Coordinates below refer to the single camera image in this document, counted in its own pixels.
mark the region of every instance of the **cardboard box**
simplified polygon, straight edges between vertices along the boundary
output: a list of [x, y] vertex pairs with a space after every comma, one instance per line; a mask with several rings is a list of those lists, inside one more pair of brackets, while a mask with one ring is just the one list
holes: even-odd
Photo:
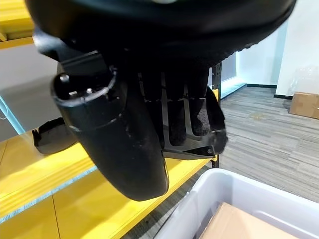
[[296, 92], [289, 113], [319, 119], [319, 95]]
[[296, 237], [223, 203], [200, 239], [296, 239]]

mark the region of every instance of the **gray carpet floor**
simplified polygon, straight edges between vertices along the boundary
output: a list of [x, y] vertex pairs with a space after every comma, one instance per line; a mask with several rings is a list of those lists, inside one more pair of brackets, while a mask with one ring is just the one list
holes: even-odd
[[[288, 113], [275, 89], [245, 87], [221, 102], [229, 142], [220, 167], [319, 202], [319, 120]], [[131, 229], [124, 239], [153, 238], [205, 166]]]

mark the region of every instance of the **black rubber cover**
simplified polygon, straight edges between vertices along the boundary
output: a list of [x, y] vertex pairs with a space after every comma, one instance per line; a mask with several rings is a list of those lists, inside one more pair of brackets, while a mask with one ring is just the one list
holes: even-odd
[[77, 142], [62, 117], [48, 121], [38, 130], [32, 130], [32, 135], [34, 146], [43, 154], [60, 152]]
[[163, 195], [168, 177], [159, 138], [144, 101], [135, 89], [117, 82], [67, 99], [57, 76], [51, 93], [66, 124], [101, 173], [122, 194], [136, 201]]

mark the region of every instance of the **bolt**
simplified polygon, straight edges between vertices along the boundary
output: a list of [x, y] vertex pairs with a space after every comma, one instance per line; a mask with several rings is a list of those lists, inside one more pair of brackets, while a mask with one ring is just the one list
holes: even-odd
[[70, 80], [70, 77], [66, 74], [63, 74], [60, 76], [60, 80], [63, 82], [63, 83], [68, 83], [69, 80]]

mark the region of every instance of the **yellow shelf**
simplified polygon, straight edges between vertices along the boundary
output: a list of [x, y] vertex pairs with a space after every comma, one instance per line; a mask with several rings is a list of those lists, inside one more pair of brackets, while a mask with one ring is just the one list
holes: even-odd
[[0, 238], [60, 239], [52, 197], [0, 224]]
[[79, 143], [62, 152], [43, 155], [33, 146], [31, 132], [7, 140], [0, 164], [0, 218], [93, 166]]
[[12, 46], [12, 44], [3, 44], [6, 41], [31, 37], [33, 28], [24, 0], [0, 1], [0, 49]]
[[210, 159], [166, 159], [169, 190], [136, 202], [119, 193], [99, 171], [53, 195], [61, 239], [119, 239]]

